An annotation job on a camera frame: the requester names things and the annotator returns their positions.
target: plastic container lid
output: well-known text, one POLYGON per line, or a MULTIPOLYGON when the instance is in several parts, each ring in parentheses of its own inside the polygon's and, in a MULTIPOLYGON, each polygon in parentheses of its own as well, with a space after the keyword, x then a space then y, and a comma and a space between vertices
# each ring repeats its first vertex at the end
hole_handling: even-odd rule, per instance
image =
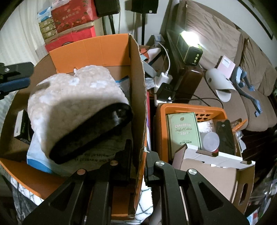
POLYGON ((219 136, 215 132, 200 133, 203 150, 214 152, 219 147, 219 136))

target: black speaker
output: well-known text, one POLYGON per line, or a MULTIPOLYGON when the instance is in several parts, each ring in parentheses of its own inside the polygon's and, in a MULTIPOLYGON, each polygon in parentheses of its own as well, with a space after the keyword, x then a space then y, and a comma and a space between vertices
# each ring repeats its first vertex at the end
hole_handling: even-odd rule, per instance
POLYGON ((159 0, 132 0, 132 12, 156 14, 159 0))
POLYGON ((119 0, 94 0, 98 17, 118 14, 120 11, 119 0))

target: speaker stand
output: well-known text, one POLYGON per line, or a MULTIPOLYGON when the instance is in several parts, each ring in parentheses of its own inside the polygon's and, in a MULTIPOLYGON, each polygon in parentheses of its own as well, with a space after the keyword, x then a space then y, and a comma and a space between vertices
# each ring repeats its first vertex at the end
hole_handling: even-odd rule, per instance
POLYGON ((141 45, 144 45, 144 33, 145 33, 145 16, 146 14, 142 14, 142 29, 141 29, 141 45))
POLYGON ((114 18, 112 15, 109 15, 110 25, 112 29, 112 34, 116 34, 116 31, 114 30, 114 18))

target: metal screw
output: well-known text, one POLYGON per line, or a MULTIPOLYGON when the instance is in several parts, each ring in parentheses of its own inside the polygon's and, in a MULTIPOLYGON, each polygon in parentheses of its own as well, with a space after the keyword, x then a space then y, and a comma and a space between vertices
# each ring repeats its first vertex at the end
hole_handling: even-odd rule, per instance
POLYGON ((86 173, 86 171, 84 169, 77 170, 78 175, 84 175, 85 173, 86 173))
POLYGON ((195 174, 197 174, 197 170, 196 169, 189 169, 189 173, 191 175, 195 175, 195 174))
POLYGON ((160 166, 160 167, 162 167, 164 164, 165 164, 165 162, 164 162, 164 161, 161 161, 161 160, 159 160, 159 161, 156 162, 156 165, 157 165, 157 166, 160 166))
POLYGON ((111 162, 110 162, 110 165, 111 166, 116 166, 118 164, 118 161, 116 161, 116 160, 112 160, 111 162))

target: brown storage box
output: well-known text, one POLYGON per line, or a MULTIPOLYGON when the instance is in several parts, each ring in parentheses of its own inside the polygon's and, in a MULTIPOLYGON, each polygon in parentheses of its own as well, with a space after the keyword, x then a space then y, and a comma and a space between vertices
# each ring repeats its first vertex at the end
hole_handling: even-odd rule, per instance
POLYGON ((39 82, 56 73, 71 73, 74 68, 87 65, 105 66, 115 80, 126 75, 130 77, 130 101, 134 114, 132 155, 136 179, 128 187, 114 188, 112 219, 131 219, 139 202, 146 157, 146 86, 139 48, 131 35, 116 34, 77 41, 57 48, 43 58, 35 66, 31 85, 16 94, 5 118, 0 138, 0 163, 23 187, 43 199, 65 181, 64 177, 27 165, 29 146, 13 138, 13 130, 18 111, 27 109, 30 92, 39 82))

